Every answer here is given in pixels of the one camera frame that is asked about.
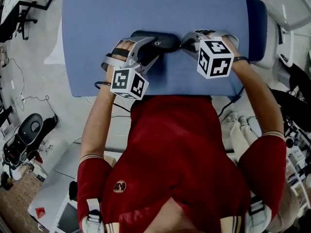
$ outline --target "red shirt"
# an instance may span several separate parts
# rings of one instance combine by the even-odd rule
[[[244,216],[250,190],[275,216],[285,182],[286,146],[263,136],[240,158],[227,157],[221,126],[209,97],[156,96],[136,105],[128,144],[114,168],[99,158],[78,170],[78,217],[86,199],[101,199],[104,223],[120,232],[144,232],[172,197],[198,230],[221,232],[220,219]],[[122,193],[115,185],[124,181]]]

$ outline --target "finger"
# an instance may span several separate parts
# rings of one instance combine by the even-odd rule
[[[123,49],[127,49],[128,50],[132,45],[133,45],[132,41],[126,41],[124,46],[123,46]]]
[[[112,58],[115,58],[117,60],[122,60],[122,61],[126,61],[126,59],[127,59],[127,57],[123,57],[123,56],[118,55],[118,54],[113,54]]]
[[[116,46],[117,49],[122,49],[125,45],[125,41],[122,41],[120,44]]]
[[[129,51],[131,51],[134,47],[134,42],[132,42],[132,45],[130,45],[130,47],[128,48]]]

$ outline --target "white sneaker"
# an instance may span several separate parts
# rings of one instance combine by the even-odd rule
[[[241,126],[247,125],[248,123],[247,123],[246,117],[245,116],[240,117],[239,123],[241,124]]]
[[[226,122],[234,122],[238,120],[238,113],[231,112],[224,120],[224,123]]]

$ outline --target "blue surface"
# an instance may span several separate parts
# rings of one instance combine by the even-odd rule
[[[136,30],[174,33],[180,39],[197,29],[228,30],[248,56],[246,0],[63,0],[63,44],[72,95],[95,96],[104,79],[100,65],[116,43]],[[235,96],[242,88],[232,71],[227,78],[206,80],[197,62],[179,50],[164,56],[145,78],[146,95]]]

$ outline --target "white box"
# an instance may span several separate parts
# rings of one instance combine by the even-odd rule
[[[228,77],[234,54],[221,37],[201,40],[197,71],[206,79]]]
[[[141,100],[149,82],[133,68],[114,67],[110,91],[126,99]]]

